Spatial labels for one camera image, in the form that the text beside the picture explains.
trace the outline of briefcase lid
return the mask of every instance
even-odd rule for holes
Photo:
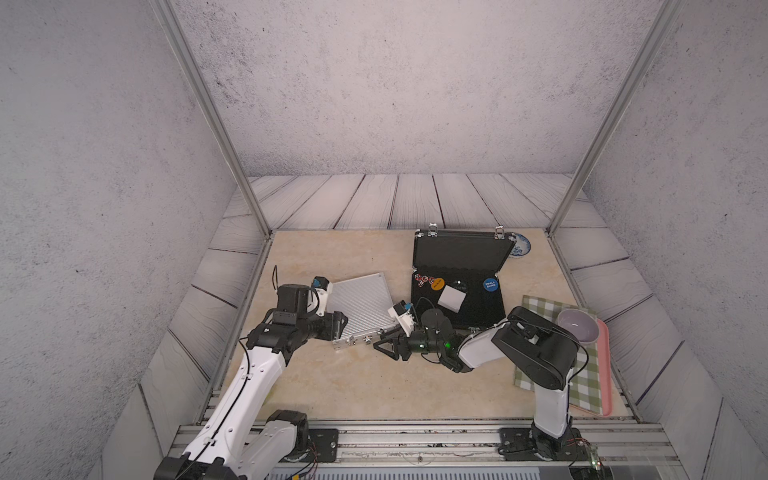
[[[515,247],[517,237],[496,232],[438,231],[433,225],[429,230],[417,230],[413,240],[413,268],[477,270],[497,273]]]

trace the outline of beige table surface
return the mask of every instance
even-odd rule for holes
[[[575,303],[541,229],[516,230],[531,241],[531,252],[509,259],[498,274],[505,311],[524,294]],[[392,303],[411,290],[413,230],[278,231],[243,335],[258,325],[277,298],[270,274],[277,264],[280,283],[309,285],[315,276],[331,282],[383,272]],[[224,383],[242,359],[238,349]],[[310,340],[294,354],[267,396],[258,418],[276,409],[305,412],[311,419],[496,419],[531,418],[533,392],[514,386],[515,365],[506,358],[469,373],[454,373],[412,356],[394,361],[370,345],[335,351],[330,342]],[[615,387],[615,416],[627,415]],[[574,416],[594,416],[572,408]]]

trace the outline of white wooden panel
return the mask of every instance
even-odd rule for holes
[[[582,268],[629,257],[608,228],[561,228],[555,234],[570,268]]]
[[[250,181],[250,187],[253,189],[253,194],[256,195],[256,199],[260,202],[274,193],[275,190],[287,184],[292,178],[290,175],[267,175],[265,177],[248,177],[248,180]],[[224,212],[224,217],[248,215],[250,213],[240,188],[235,189],[232,200],[230,200],[230,204]]]
[[[259,202],[270,227],[280,228],[328,179],[328,175],[296,177]]]
[[[546,227],[549,219],[531,201],[499,174],[470,174],[493,216],[505,228]]]
[[[607,323],[611,358],[635,400],[645,392],[683,341],[659,300],[652,296]]]
[[[153,478],[162,458],[149,412],[136,386],[101,453],[103,477]]]
[[[427,228],[430,223],[444,227],[432,175],[399,175],[389,228]]]
[[[91,473],[88,474],[88,478],[86,480],[101,480],[101,455],[99,455],[98,460],[96,463],[94,463],[94,467],[91,468]]]
[[[195,421],[208,384],[181,344],[166,333],[141,379],[163,453],[170,449],[179,425]]]
[[[397,175],[366,175],[336,229],[386,229],[392,215],[396,184]]]
[[[362,181],[362,174],[333,175],[302,205],[281,229],[328,230],[336,225],[352,195]]]
[[[434,175],[445,228],[495,227],[498,221],[464,174]]]
[[[293,175],[265,175],[253,179],[253,181],[250,182],[250,187],[253,188],[253,194],[256,195],[256,200],[260,202],[287,185],[288,182],[294,178],[296,177]]]
[[[568,215],[563,219],[561,227],[605,227],[605,220],[590,202],[574,202]]]
[[[643,419],[659,422],[691,478],[701,478],[723,396],[694,353],[683,344],[639,401]]]
[[[768,459],[755,445],[736,413],[727,403],[720,410],[715,428],[715,439],[710,458],[704,470],[704,480],[739,478],[765,480],[768,478]]]
[[[264,235],[259,230],[256,217],[243,215],[221,219],[208,248],[259,253],[263,244]]]
[[[650,295],[640,272],[629,260],[574,270],[573,277],[590,308],[610,319]]]
[[[563,174],[504,174],[504,177],[550,218],[571,184],[571,179]],[[577,198],[587,200],[583,191]]]
[[[191,286],[168,328],[210,378],[224,351],[235,316],[235,307]]]
[[[256,260],[257,255],[250,253],[206,250],[192,285],[240,306]]]

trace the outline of purple bowl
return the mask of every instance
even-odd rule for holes
[[[597,320],[589,313],[568,308],[558,314],[558,325],[571,332],[582,345],[595,343],[600,337]]]

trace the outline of metal rail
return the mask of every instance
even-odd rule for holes
[[[530,419],[310,421],[310,428],[338,429],[339,449],[333,466],[552,466],[570,462],[505,462],[498,454],[500,428],[529,428]],[[574,426],[598,447],[608,465],[679,465],[667,435],[658,424],[619,419],[576,419]],[[247,438],[253,441],[263,422]],[[181,455],[202,429],[179,428],[169,455]]]
[[[205,120],[208,122],[208,126],[210,126],[211,131],[214,133],[214,137],[216,137],[216,142],[219,144],[224,160],[227,162],[227,165],[229,165],[230,170],[232,171],[232,176],[235,178],[240,191],[243,192],[246,204],[248,204],[250,211],[256,217],[259,230],[261,230],[266,239],[270,235],[270,225],[267,223],[264,213],[261,211],[261,207],[259,207],[256,195],[253,194],[253,189],[250,186],[248,177],[245,172],[243,172],[243,165],[240,163],[235,147],[232,145],[232,140],[227,133],[227,129],[224,127],[224,123],[216,109],[214,100],[211,98],[210,92],[205,85],[203,76],[200,74],[200,69],[197,67],[197,63],[194,60],[187,39],[181,31],[181,26],[174,13],[174,9],[168,0],[152,0],[152,5],[157,19],[163,26],[170,47],[174,50],[179,65],[181,65],[184,75],[190,82],[190,86],[192,87],[194,96],[197,98],[197,103],[200,105],[200,109],[203,111]]]
[[[563,223],[565,216],[568,215],[571,205],[576,200],[576,196],[581,188],[587,182],[589,174],[598,162],[598,158],[621,120],[621,116],[627,110],[632,95],[637,90],[637,87],[640,85],[645,74],[648,72],[650,64],[653,62],[661,44],[667,37],[667,33],[672,29],[675,19],[683,8],[684,3],[685,0],[665,0],[662,4],[653,25],[650,27],[648,36],[645,38],[640,50],[637,52],[632,65],[629,67],[624,80],[621,82],[616,97],[608,108],[605,118],[603,118],[603,123],[600,125],[600,128],[598,128],[598,132],[587,149],[587,153],[584,154],[584,158],[581,159],[581,163],[578,165],[573,179],[571,179],[571,184],[565,191],[563,201],[560,202],[558,210],[554,213],[554,217],[552,217],[552,222],[549,224],[549,227],[547,227],[547,232],[550,235],[554,235]]]

